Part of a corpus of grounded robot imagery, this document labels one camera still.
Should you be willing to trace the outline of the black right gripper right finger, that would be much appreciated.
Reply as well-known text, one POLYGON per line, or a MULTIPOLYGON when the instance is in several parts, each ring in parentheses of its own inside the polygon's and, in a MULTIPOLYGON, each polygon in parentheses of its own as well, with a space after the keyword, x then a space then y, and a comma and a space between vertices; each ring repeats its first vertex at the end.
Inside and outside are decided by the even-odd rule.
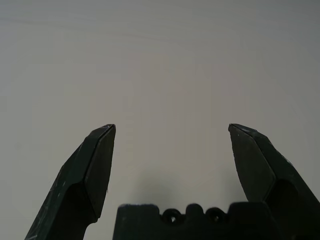
POLYGON ((320 202, 294 168, 256 129, 228 126, 237 175, 249 202, 262 202, 287 240, 320 238, 320 202))

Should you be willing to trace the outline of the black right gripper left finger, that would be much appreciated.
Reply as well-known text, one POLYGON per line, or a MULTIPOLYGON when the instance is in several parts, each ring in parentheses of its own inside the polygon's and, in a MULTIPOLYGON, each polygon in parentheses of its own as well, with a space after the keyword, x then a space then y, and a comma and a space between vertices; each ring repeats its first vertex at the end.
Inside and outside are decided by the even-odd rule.
POLYGON ((59 170, 27 240, 82 240, 101 217, 111 175, 116 126, 93 130, 59 170))

